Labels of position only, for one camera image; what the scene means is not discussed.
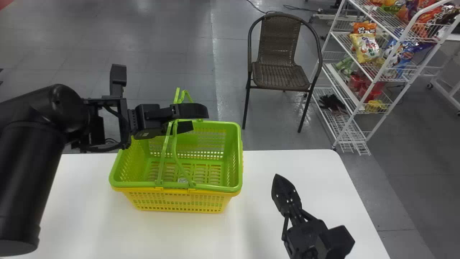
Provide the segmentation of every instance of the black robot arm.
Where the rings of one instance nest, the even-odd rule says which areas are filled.
[[[55,84],[0,103],[0,257],[34,251],[40,221],[64,147],[81,152],[129,148],[131,136],[149,139],[166,134],[165,124],[177,118],[208,118],[197,103],[141,104],[127,108],[123,89],[126,67],[112,65],[110,95],[82,99]],[[99,110],[118,117],[120,142],[106,144]],[[193,129],[178,123],[178,133]]]
[[[271,198],[284,217],[281,240],[291,259],[343,259],[355,244],[345,226],[328,229],[326,224],[302,209],[294,185],[276,174]]]

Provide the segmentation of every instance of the chair leg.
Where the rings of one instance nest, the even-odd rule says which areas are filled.
[[[249,91],[251,90],[251,72],[247,73],[246,82],[246,100],[244,102],[244,115],[243,115],[243,130],[246,127],[246,116],[247,116],[247,104],[249,103]]]
[[[307,115],[308,105],[310,104],[312,94],[313,94],[313,91],[311,89],[308,92],[307,102],[305,103],[304,112],[302,114],[302,119],[300,120],[299,129],[297,130],[298,133],[300,133],[302,131],[302,127],[304,126],[305,116]]]

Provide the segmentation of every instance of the red container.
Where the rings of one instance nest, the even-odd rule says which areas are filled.
[[[372,81],[369,80],[369,78],[365,78],[365,89],[367,90],[369,86],[371,85]],[[374,87],[372,88],[373,92],[382,92],[383,87],[385,86],[386,82],[376,82]]]
[[[358,92],[359,89],[364,87],[365,81],[360,78],[358,75],[351,75],[348,80],[348,88],[353,92]]]
[[[366,86],[364,87],[361,87],[361,89],[359,89],[359,97],[362,98],[364,96],[364,94],[366,93],[366,91],[368,90],[368,88]],[[379,90],[379,91],[374,91],[372,89],[372,91],[369,93],[369,95],[367,96],[366,100],[364,101],[364,103],[368,103],[370,100],[374,100],[375,98],[377,98],[379,95],[382,94],[382,91]]]

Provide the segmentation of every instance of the chair backrest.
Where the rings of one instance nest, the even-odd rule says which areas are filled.
[[[262,20],[257,61],[270,65],[295,65],[294,55],[301,22],[288,16]]]

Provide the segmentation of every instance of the metal chair frame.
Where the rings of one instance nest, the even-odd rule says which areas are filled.
[[[260,22],[260,21],[263,21],[265,19],[270,19],[272,17],[287,17],[287,18],[290,18],[290,19],[293,19],[293,20],[296,20],[298,22],[300,22],[300,25],[305,25],[313,34],[313,36],[315,37],[315,41],[316,41],[316,49],[317,49],[317,53],[318,53],[318,66],[317,66],[317,70],[316,70],[316,73],[315,73],[315,77],[313,78],[313,81],[312,83],[310,84],[310,87],[308,88],[308,90],[306,90],[306,92],[304,93],[304,97],[307,97],[307,100],[306,100],[306,103],[305,103],[305,106],[304,106],[304,111],[303,111],[303,114],[302,114],[302,119],[300,120],[300,125],[299,125],[299,129],[297,130],[297,132],[301,132],[302,130],[302,126],[304,125],[304,121],[305,121],[305,116],[307,114],[307,110],[308,110],[308,106],[310,104],[310,100],[311,100],[311,96],[313,94],[313,89],[315,87],[315,84],[316,84],[316,81],[318,80],[318,77],[321,73],[321,68],[322,68],[322,53],[321,53],[321,45],[320,45],[320,42],[319,42],[319,37],[318,37],[318,34],[316,33],[316,31],[313,29],[313,27],[308,24],[306,21],[304,21],[303,19],[297,17],[297,16],[294,16],[294,15],[291,15],[291,14],[287,14],[287,13],[282,13],[282,12],[274,12],[274,13],[269,13],[269,14],[266,14],[262,17],[260,17],[259,19],[257,19],[252,25],[251,25],[251,28],[249,29],[249,33],[248,33],[248,37],[247,37],[247,82],[246,82],[246,100],[245,100],[245,104],[244,104],[244,116],[243,116],[243,126],[242,128],[245,129],[246,127],[246,117],[247,117],[247,106],[248,106],[248,103],[249,103],[249,92],[252,88],[256,88],[256,89],[270,89],[270,88],[263,88],[263,87],[259,87],[257,85],[251,85],[251,80],[252,79],[252,74],[253,74],[253,65],[252,65],[252,50],[251,50],[251,38],[252,38],[252,32],[253,32],[253,29],[254,27]],[[275,88],[272,88],[273,90],[282,90],[283,92],[285,91],[295,91],[295,90],[291,90],[291,89],[275,89]]]

